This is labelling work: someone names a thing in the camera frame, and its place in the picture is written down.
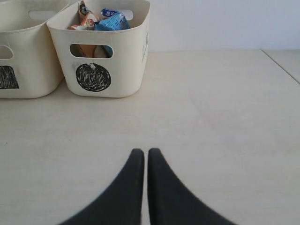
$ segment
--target white plastic basket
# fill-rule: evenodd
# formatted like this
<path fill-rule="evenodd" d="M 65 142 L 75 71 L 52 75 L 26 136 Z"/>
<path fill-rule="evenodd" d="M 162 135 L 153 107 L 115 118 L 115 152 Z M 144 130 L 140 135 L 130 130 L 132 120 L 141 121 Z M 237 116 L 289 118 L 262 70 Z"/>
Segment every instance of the white plastic basket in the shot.
<path fill-rule="evenodd" d="M 59 12 L 66 0 L 0 2 L 0 98 L 37 98 L 63 78 L 46 19 L 32 12 Z"/>
<path fill-rule="evenodd" d="M 122 98 L 134 94 L 141 86 L 147 61 L 150 3 L 146 0 L 88 0 L 85 4 L 98 15 L 103 8 L 131 10 L 131 29 L 67 30 L 67 27 L 78 23 L 79 3 L 50 19 L 47 25 L 68 88 L 81 96 Z M 72 44 L 107 45 L 113 49 L 113 55 L 108 59 L 75 57 L 70 52 Z M 93 74 L 88 74 L 88 70 L 94 70 Z M 91 76 L 93 79 L 83 85 L 79 80 L 82 77 L 78 77 L 80 72 L 86 74 L 86 79 Z"/>

